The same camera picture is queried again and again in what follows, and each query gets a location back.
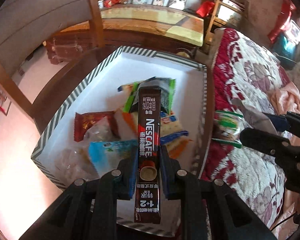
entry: snack package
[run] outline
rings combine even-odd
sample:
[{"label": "snack package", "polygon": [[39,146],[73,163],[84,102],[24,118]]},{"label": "snack package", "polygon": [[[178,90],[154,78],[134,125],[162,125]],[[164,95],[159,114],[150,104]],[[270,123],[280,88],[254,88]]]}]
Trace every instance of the snack package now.
[{"label": "snack package", "polygon": [[76,179],[86,181],[98,179],[99,175],[91,164],[82,143],[74,143],[64,149],[55,159],[55,167],[60,177],[65,178],[65,185],[69,186]]},{"label": "snack package", "polygon": [[91,142],[89,158],[100,177],[115,170],[121,160],[129,158],[137,140],[115,142]]},{"label": "snack package", "polygon": [[117,141],[117,138],[113,135],[111,131],[108,118],[104,117],[86,131],[83,137],[83,141],[112,142]]},{"label": "snack package", "polygon": [[227,111],[215,111],[212,140],[241,148],[242,143],[239,138],[243,129],[243,115]]},{"label": "snack package", "polygon": [[[125,113],[122,112],[123,119],[137,135],[138,129],[138,113]],[[160,125],[160,145],[167,147],[170,158],[178,158],[184,148],[187,146],[189,139],[189,132],[184,130],[171,111],[171,115],[165,112],[160,112],[161,125]]]},{"label": "snack package", "polygon": [[141,88],[138,96],[138,175],[134,222],[160,224],[158,153],[161,91]]},{"label": "snack package", "polygon": [[80,142],[88,129],[90,129],[94,124],[100,121],[102,118],[107,117],[112,133],[120,138],[118,132],[117,121],[114,117],[114,111],[108,112],[98,112],[98,113],[85,113],[78,114],[75,113],[74,118],[74,141]]},{"label": "snack package", "polygon": [[138,111],[138,91],[142,87],[159,87],[161,89],[161,111],[171,113],[173,96],[175,93],[176,80],[171,78],[152,77],[145,81],[134,82],[132,84],[121,86],[119,89],[129,89],[132,86],[130,96],[123,108],[125,113]]}]

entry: green snack package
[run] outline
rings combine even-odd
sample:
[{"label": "green snack package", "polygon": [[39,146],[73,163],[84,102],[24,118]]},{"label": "green snack package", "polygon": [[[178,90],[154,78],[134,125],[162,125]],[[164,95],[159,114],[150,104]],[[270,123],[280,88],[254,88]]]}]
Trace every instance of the green snack package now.
[{"label": "green snack package", "polygon": [[131,93],[124,105],[123,112],[132,113],[138,111],[138,91],[141,87],[157,87],[161,89],[161,111],[167,114],[171,113],[176,87],[175,79],[152,77],[142,82],[120,86],[118,91],[124,90],[125,87],[128,87]]},{"label": "green snack package", "polygon": [[242,143],[239,137],[243,129],[243,115],[227,111],[215,111],[212,140],[241,148]]}]

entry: plastic wrapper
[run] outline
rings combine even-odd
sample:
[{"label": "plastic wrapper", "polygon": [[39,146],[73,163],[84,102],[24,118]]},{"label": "plastic wrapper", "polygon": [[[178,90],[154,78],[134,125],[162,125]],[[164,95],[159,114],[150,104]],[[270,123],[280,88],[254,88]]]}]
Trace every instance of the plastic wrapper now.
[{"label": "plastic wrapper", "polygon": [[129,89],[132,86],[130,96],[123,108],[126,113],[132,113],[138,111],[138,91],[142,87],[157,87],[161,89],[161,111],[170,113],[172,108],[173,96],[175,93],[176,80],[171,78],[158,78],[152,77],[145,81],[134,82],[121,86],[119,89]]},{"label": "plastic wrapper", "polygon": [[55,159],[55,167],[64,183],[69,186],[76,179],[86,181],[98,179],[99,175],[91,164],[86,149],[89,143],[74,143],[64,149]]},{"label": "plastic wrapper", "polygon": [[122,159],[129,158],[131,151],[137,146],[137,140],[91,142],[89,157],[101,177],[107,172],[115,170]]},{"label": "plastic wrapper", "polygon": [[215,111],[212,140],[241,148],[242,143],[239,138],[243,128],[243,115],[227,111]]},{"label": "plastic wrapper", "polygon": [[[138,113],[122,112],[123,119],[137,135],[138,130]],[[171,111],[171,115],[165,112],[160,113],[160,144],[167,147],[170,158],[178,158],[184,148],[187,146],[189,139],[189,132],[184,130],[178,118]]]},{"label": "plastic wrapper", "polygon": [[83,141],[87,142],[110,142],[117,141],[113,135],[109,120],[107,117],[102,118],[96,122],[90,129],[87,130],[83,137]]},{"label": "plastic wrapper", "polygon": [[85,113],[75,114],[74,118],[74,141],[80,142],[88,129],[95,125],[102,118],[107,117],[112,133],[119,137],[117,121],[114,117],[114,111],[98,112],[98,113]]}]

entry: coffee cup illustration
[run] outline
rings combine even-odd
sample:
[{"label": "coffee cup illustration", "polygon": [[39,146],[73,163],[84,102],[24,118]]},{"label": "coffee cup illustration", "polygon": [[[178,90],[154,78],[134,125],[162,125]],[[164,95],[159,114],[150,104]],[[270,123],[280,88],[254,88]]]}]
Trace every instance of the coffee cup illustration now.
[{"label": "coffee cup illustration", "polygon": [[152,181],[157,177],[157,169],[152,166],[144,166],[140,170],[140,178],[145,181]]}]

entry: cracker package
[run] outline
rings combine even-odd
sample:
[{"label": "cracker package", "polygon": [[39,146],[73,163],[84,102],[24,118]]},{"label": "cracker package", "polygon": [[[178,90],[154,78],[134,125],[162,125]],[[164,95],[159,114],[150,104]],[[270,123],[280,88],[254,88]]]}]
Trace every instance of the cracker package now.
[{"label": "cracker package", "polygon": [[118,132],[117,121],[114,117],[114,111],[98,112],[98,113],[75,113],[74,118],[74,141],[80,142],[88,129],[95,125],[102,118],[107,117],[110,124],[110,128],[114,136],[120,138]]},{"label": "cracker package", "polygon": [[158,153],[161,90],[158,87],[140,88],[138,96],[138,175],[134,222],[160,224]]},{"label": "cracker package", "polygon": [[[137,134],[138,130],[138,112],[125,113],[122,112],[123,119]],[[171,111],[171,115],[160,112],[160,145],[165,145],[170,158],[176,159],[180,156],[189,141],[189,132],[182,128],[181,123],[175,114]]]}]

